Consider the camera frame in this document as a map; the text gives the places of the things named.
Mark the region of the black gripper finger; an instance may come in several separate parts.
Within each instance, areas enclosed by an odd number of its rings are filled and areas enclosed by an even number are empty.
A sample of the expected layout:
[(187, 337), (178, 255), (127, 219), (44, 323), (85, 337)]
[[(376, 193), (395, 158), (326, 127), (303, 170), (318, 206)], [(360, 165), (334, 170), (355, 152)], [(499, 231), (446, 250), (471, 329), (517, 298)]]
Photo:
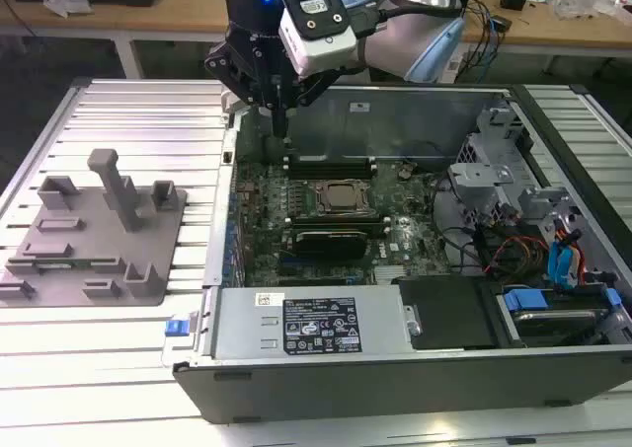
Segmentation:
[(228, 41), (213, 49), (204, 65), (242, 102), (270, 113), (274, 136), (280, 136), (280, 104), (273, 75), (260, 41), (248, 41), (239, 52)]
[(290, 110), (307, 107), (341, 77), (341, 70), (327, 70), (306, 78), (282, 79), (279, 88), (279, 135), (286, 136)]

